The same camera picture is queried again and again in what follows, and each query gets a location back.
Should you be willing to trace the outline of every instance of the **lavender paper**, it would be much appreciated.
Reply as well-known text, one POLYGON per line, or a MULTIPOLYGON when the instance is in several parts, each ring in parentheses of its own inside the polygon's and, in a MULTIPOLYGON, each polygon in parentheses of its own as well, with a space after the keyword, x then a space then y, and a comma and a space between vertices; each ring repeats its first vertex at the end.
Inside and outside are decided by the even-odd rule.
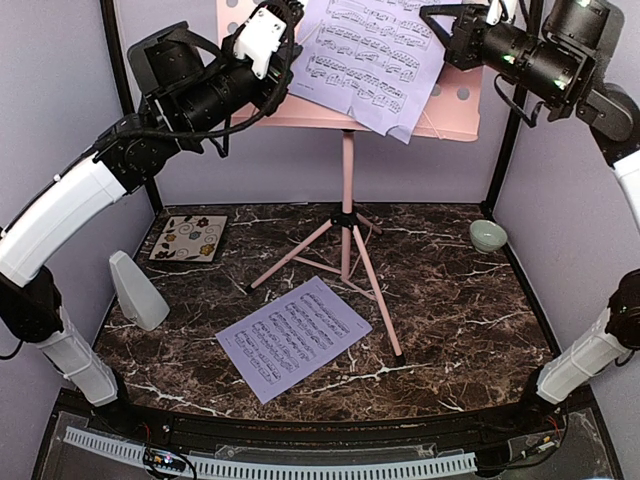
MULTIPOLYGON (((409 143, 444 65, 444 47, 418 15, 438 3, 310 1, 290 92, 409 143)), ((438 21, 449 30, 453 19, 438 21)))
POLYGON ((371 325, 314 277, 216 338, 264 404, 370 331, 371 325))

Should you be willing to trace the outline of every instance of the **white plastic bracket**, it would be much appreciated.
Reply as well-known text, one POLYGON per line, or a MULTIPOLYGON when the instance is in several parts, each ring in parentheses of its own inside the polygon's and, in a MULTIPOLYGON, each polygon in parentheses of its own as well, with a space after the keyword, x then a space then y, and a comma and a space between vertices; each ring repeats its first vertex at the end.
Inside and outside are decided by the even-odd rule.
POLYGON ((285 22, 276 17, 265 7, 246 21, 240 33, 233 53, 236 58, 253 60, 251 70, 259 79, 267 76, 271 55, 278 51, 280 39, 286 28, 285 22))
POLYGON ((489 13, 487 14, 487 23, 489 25, 497 25, 502 19, 502 4, 507 7, 506 16, 507 21, 513 21, 516 16, 516 9, 518 8, 518 0, 491 0, 491 6, 489 7, 489 13))

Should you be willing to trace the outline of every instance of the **marble floor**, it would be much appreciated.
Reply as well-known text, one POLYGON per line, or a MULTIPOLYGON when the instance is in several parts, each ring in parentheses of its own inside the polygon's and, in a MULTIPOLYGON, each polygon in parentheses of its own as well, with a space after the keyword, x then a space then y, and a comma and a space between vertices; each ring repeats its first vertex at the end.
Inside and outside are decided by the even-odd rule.
MULTIPOLYGON (((331 205, 172 207, 161 214, 137 258, 171 306, 145 332, 109 315, 96 350, 124 376, 141 405, 185 413, 282 421, 407 419, 502 405, 551 352, 502 253, 483 255, 468 228, 474 205, 367 204, 384 228, 369 252, 403 345, 397 367, 377 304, 336 275, 292 262, 252 295, 243 286, 302 241, 331 205), (150 261, 171 215, 226 215, 211 264, 150 261), (261 405, 215 334, 318 275, 373 331, 286 393, 261 405)), ((306 257, 334 265, 340 234, 330 231, 306 257)), ((364 268, 354 282, 369 288, 364 268)))

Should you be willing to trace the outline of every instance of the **green bowl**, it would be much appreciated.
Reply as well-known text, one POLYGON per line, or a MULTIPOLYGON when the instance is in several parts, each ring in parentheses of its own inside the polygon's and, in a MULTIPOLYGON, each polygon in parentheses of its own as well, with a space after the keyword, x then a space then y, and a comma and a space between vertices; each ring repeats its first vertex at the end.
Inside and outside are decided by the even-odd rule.
POLYGON ((469 228, 471 243, 480 253, 493 253, 505 246, 507 232, 500 225, 489 220, 476 220, 469 228))

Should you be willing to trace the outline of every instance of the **square coaster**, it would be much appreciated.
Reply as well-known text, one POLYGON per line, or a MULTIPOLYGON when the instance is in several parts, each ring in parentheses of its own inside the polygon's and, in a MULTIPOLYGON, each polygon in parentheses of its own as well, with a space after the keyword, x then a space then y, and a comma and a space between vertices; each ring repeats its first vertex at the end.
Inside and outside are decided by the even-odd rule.
POLYGON ((212 262, 227 217, 187 215, 171 217, 151 251, 151 260, 212 262))

